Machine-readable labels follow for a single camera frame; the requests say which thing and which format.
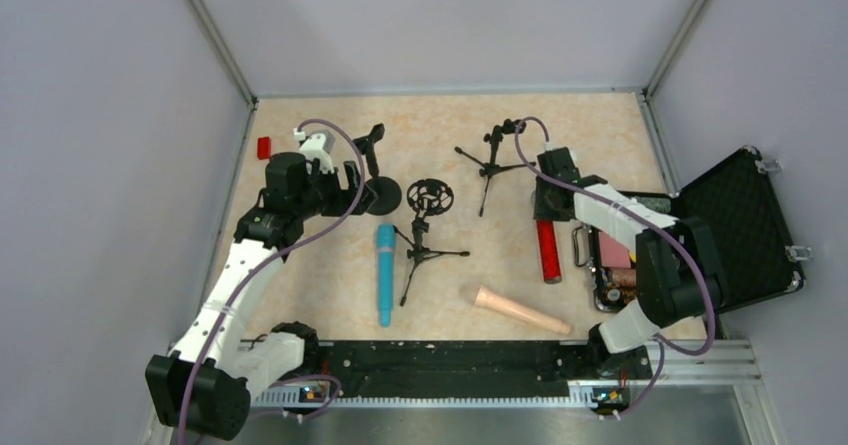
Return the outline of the red glitter microphone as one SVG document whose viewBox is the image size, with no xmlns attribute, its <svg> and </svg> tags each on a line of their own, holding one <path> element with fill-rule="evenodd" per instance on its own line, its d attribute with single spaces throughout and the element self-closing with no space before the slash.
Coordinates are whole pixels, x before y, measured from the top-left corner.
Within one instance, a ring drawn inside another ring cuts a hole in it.
<svg viewBox="0 0 848 445">
<path fill-rule="evenodd" d="M 542 277 L 547 284 L 557 284 L 562 280 L 558 243 L 554 225 L 551 221 L 536 221 Z"/>
</svg>

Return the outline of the shock mount tripod stand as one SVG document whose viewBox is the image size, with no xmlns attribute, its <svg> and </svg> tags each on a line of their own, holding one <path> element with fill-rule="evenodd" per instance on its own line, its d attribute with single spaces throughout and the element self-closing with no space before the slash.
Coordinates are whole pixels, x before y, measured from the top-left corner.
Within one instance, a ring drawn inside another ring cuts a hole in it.
<svg viewBox="0 0 848 445">
<path fill-rule="evenodd" d="M 399 306 L 406 305 L 413 277 L 417 269 L 425 262 L 442 256 L 468 257 L 468 250 L 449 251 L 432 249 L 425 245 L 425 235 L 430 231 L 428 218 L 448 212 L 454 203 L 455 195 L 452 188 L 444 181 L 436 178 L 423 178 L 413 182 L 406 191 L 407 205 L 414 213 L 411 222 L 411 237 L 406 236 L 397 227 L 394 232 L 408 245 L 406 256 L 412 261 Z"/>
</svg>

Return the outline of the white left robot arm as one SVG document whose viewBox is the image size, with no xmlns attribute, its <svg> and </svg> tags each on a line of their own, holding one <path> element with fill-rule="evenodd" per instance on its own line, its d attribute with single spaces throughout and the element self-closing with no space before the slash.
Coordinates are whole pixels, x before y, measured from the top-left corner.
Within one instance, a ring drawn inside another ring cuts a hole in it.
<svg viewBox="0 0 848 445">
<path fill-rule="evenodd" d="M 305 360 L 306 338 L 273 331 L 254 349 L 241 349 L 247 325 L 271 280 L 289 255 L 328 235 L 352 215 L 365 213 L 372 190 L 363 182 L 366 160 L 356 152 L 343 170 L 324 151 L 283 152 L 265 167 L 265 184 L 238 220 L 211 292 L 176 344 L 154 355 L 145 380 L 158 422 L 183 438 L 191 431 L 233 439 L 253 400 Z M 330 228 L 305 237 L 307 220 L 332 218 Z"/>
</svg>

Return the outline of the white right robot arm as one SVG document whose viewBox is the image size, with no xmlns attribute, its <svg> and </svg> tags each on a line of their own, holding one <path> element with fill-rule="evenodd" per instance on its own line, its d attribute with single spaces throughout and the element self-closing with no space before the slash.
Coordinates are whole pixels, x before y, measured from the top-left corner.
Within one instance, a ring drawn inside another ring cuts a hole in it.
<svg viewBox="0 0 848 445">
<path fill-rule="evenodd" d="M 636 296 L 588 332 L 587 347 L 603 372 L 679 321 L 713 318 L 730 295 L 720 248 L 708 221 L 657 212 L 597 175 L 583 176 L 566 147 L 548 148 L 536 174 L 534 215 L 578 221 L 610 236 L 635 257 Z"/>
</svg>

